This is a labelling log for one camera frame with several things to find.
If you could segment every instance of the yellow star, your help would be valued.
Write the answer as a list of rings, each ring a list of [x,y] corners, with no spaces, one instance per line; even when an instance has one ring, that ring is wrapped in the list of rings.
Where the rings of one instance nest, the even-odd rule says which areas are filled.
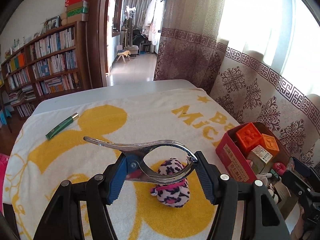
[[[197,99],[197,100],[198,100],[198,101],[201,101],[201,102],[204,102],[204,103],[211,101],[211,100],[209,100],[207,97],[201,97],[201,96],[198,96],[198,99]]]

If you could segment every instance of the green box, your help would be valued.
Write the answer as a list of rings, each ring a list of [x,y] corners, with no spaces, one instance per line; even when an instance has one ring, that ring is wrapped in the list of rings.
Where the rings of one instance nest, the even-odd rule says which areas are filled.
[[[67,17],[79,14],[79,13],[88,13],[89,9],[87,7],[80,7],[77,9],[74,9],[72,11],[67,12]]]

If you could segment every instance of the yellow cloth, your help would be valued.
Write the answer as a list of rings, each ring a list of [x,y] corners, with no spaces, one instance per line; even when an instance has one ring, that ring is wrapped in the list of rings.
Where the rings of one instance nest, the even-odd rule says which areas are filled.
[[[79,118],[48,141],[45,134],[75,112]],[[176,140],[192,152],[201,150],[209,163],[225,173],[215,146],[236,125],[202,89],[177,89],[33,115],[13,147],[3,199],[13,205],[21,240],[30,240],[61,181],[87,181],[119,156],[118,151],[85,142],[83,136],[115,143]],[[157,148],[145,162],[158,169],[171,157],[186,162],[186,153],[173,147]],[[195,172],[188,182],[190,200],[183,208],[172,208],[150,194],[153,184],[126,181],[119,198],[108,206],[118,238],[206,239],[215,207],[205,199]],[[92,239],[85,203],[81,210],[85,238]]]
[[[120,55],[124,55],[127,57],[128,55],[131,55],[131,52],[130,52],[130,50],[126,50],[124,52],[118,53],[118,56],[120,56]]]

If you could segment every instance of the green tube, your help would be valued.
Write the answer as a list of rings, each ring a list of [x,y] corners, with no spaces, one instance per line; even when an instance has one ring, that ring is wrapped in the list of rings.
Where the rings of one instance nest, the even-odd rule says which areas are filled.
[[[75,119],[79,117],[79,114],[75,113],[72,116],[68,117],[66,120],[59,123],[55,128],[53,128],[48,134],[46,134],[46,138],[48,140],[52,139],[52,137],[56,136],[63,129],[65,129],[68,125],[72,124]]]

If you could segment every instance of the orange cube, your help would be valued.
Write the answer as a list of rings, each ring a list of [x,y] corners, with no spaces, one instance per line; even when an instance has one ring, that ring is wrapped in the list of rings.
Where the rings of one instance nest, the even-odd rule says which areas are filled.
[[[237,131],[236,137],[244,157],[247,157],[248,153],[263,141],[261,133],[252,122]]]
[[[263,142],[261,146],[265,148],[268,152],[272,154],[272,156],[276,156],[279,152],[279,147],[276,139],[273,136],[267,134],[261,134]]]

